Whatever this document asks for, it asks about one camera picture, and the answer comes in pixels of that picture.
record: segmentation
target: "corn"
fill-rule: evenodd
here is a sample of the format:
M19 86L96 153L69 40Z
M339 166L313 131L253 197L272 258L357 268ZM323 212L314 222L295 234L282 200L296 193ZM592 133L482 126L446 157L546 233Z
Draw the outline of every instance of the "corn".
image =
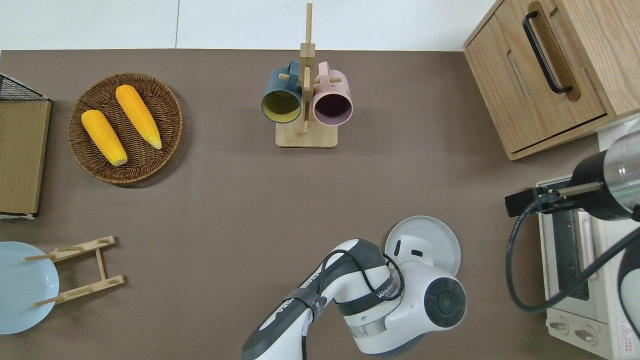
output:
M117 167L127 162L127 153L101 111L85 111L81 120L91 140L113 166Z
M131 85L120 85L116 88L116 99L142 138L156 149L162 149L160 133L154 118L138 91Z

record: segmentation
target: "black drawer handle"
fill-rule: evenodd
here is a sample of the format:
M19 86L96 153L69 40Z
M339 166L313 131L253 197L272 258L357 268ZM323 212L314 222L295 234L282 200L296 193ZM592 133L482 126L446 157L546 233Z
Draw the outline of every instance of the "black drawer handle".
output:
M529 39L529 43L531 43L531 48L533 49L533 53L536 55L536 58L538 59L540 68L542 68L542 73L545 75L545 78L547 79L547 83L549 84L551 91L555 92L556 94L564 94L566 92L571 91L572 87L571 86L561 87L556 81L556 78L554 77L553 72L551 72L549 63L545 55L542 53L542 48L540 47L540 43L538 42L538 39L536 38L536 34L534 34L533 28L531 27L531 23L529 22L530 19L533 19L536 16L538 16L537 11L528 13L527 16L525 16L524 19L522 20L522 27L524 28L525 34L527 34L527 38Z

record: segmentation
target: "toaster oven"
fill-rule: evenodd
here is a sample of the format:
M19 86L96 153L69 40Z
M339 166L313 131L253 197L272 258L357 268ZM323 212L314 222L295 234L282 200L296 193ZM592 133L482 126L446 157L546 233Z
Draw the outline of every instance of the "toaster oven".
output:
M562 186L569 178L541 181L537 186ZM538 216L547 299L638 227L631 219L606 222L581 209ZM618 300L621 257L622 253L618 254L580 288L547 310L550 335L606 359L640 359L640 342Z

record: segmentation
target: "metal wire basket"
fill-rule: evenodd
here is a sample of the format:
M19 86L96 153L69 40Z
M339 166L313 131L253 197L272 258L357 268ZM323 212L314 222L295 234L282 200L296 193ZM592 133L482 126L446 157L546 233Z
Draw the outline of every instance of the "metal wire basket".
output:
M5 74L0 74L0 100L28 101L49 99L28 88L20 81Z

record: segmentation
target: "woven round tray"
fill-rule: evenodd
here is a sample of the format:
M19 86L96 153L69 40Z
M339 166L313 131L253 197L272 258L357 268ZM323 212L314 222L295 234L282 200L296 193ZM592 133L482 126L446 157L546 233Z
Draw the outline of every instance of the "woven round tray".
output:
M156 149L142 139L116 99L116 88L133 86L151 112L162 140ZM127 162L113 166L95 146L82 125L87 110L100 110L118 135L127 153ZM69 118L68 141L76 161L96 179L113 184L135 183L162 168L175 153L182 136L182 109L171 89L144 74L116 74L100 80L84 92Z

